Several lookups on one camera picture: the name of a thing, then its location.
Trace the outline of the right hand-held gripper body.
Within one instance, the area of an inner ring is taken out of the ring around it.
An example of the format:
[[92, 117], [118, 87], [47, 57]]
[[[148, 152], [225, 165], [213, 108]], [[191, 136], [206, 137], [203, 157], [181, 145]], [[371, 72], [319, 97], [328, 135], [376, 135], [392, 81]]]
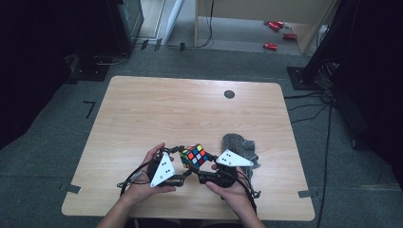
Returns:
[[241, 157], [238, 154], [226, 149], [214, 161], [217, 166], [216, 172], [207, 172], [206, 182], [211, 181], [222, 188], [231, 187], [238, 179], [238, 167], [250, 167], [251, 161]]

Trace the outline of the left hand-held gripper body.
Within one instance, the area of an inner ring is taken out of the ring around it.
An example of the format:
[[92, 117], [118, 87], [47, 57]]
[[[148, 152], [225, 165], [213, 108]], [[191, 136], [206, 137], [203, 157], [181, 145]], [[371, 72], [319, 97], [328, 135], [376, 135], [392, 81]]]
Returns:
[[150, 180], [151, 187], [157, 186], [174, 186], [172, 177], [180, 175], [176, 173], [174, 165], [171, 161], [170, 155], [163, 152], [161, 148], [154, 158], [149, 162], [146, 174]]

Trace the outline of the multicoloured puzzle cube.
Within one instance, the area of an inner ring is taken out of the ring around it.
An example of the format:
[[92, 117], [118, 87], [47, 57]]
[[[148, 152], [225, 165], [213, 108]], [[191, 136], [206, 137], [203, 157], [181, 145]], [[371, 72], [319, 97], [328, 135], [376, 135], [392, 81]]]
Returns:
[[207, 153], [201, 144], [188, 146], [180, 153], [180, 158], [184, 168], [189, 168], [191, 165], [201, 167], [208, 160]]

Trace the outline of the grey cloth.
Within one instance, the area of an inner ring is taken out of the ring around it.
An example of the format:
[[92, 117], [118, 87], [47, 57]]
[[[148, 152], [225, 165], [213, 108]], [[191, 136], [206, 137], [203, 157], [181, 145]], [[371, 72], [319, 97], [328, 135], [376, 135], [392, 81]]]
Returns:
[[255, 142], [244, 139], [241, 135], [229, 133], [222, 137], [221, 141], [222, 150], [230, 150], [235, 154], [252, 162], [250, 167], [242, 167], [242, 172], [249, 180], [253, 177], [253, 170], [260, 167], [259, 156], [256, 153]]

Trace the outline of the person's right hand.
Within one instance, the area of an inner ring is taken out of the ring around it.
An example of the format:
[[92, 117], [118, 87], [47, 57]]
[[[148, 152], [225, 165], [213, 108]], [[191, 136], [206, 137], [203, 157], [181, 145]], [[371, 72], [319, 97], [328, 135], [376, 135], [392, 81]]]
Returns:
[[222, 197], [226, 204], [240, 219], [255, 216], [256, 212], [253, 209], [252, 203], [244, 188], [246, 182], [243, 172], [239, 167], [237, 168], [237, 171], [239, 181], [236, 181], [231, 187], [222, 188], [211, 181], [208, 181], [205, 185], [213, 193]]

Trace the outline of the person's left hand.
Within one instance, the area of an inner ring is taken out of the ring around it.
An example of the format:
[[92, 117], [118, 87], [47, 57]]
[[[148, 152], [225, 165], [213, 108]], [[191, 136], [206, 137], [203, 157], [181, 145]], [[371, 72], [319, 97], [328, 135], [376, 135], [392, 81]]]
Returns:
[[[156, 145], [152, 149], [150, 149], [142, 162], [145, 164], [146, 162], [151, 161], [157, 152], [164, 147], [164, 143]], [[148, 199], [149, 197], [160, 194], [160, 193], [168, 193], [175, 191], [176, 188], [174, 186], [157, 186], [150, 187], [149, 184], [131, 184], [127, 190], [123, 193], [123, 195], [119, 198], [119, 201], [123, 203], [124, 206], [131, 209], [134, 205]]]

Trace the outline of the black stand base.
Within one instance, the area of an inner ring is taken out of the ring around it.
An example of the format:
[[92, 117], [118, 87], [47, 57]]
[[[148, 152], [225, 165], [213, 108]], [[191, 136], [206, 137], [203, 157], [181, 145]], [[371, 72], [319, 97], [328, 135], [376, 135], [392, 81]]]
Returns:
[[89, 56], [78, 58], [73, 65], [73, 70], [68, 78], [70, 84], [78, 81], [103, 82], [108, 73], [112, 59], [105, 56]]
[[321, 90], [316, 76], [305, 67], [288, 66], [286, 69], [294, 90]]

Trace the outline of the white board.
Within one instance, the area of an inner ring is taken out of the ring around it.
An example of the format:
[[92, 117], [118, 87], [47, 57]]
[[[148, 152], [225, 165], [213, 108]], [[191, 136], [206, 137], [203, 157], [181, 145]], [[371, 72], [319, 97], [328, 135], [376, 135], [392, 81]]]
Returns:
[[167, 26], [166, 26], [166, 31], [165, 31], [165, 36], [164, 36], [164, 42], [167, 43], [170, 35], [173, 31], [173, 28], [176, 25], [177, 19], [181, 13], [182, 6], [184, 4], [185, 0], [176, 0], [175, 4], [173, 6], [173, 9], [171, 10], [168, 20], [167, 20]]

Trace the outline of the black monitor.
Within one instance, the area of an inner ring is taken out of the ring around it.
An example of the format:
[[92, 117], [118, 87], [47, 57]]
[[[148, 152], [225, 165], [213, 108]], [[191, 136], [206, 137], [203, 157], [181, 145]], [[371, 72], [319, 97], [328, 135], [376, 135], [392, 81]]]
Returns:
[[144, 22], [141, 0], [106, 0], [116, 53], [130, 54]]

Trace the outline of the dark curtain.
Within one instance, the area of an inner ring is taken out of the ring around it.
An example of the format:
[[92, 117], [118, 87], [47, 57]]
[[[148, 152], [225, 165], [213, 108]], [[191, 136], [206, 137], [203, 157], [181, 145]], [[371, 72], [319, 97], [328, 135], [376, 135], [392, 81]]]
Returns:
[[74, 0], [0, 0], [0, 150], [24, 135], [78, 52], [63, 18]]
[[330, 81], [354, 137], [385, 160], [403, 187], [403, 0], [341, 0], [308, 79]]

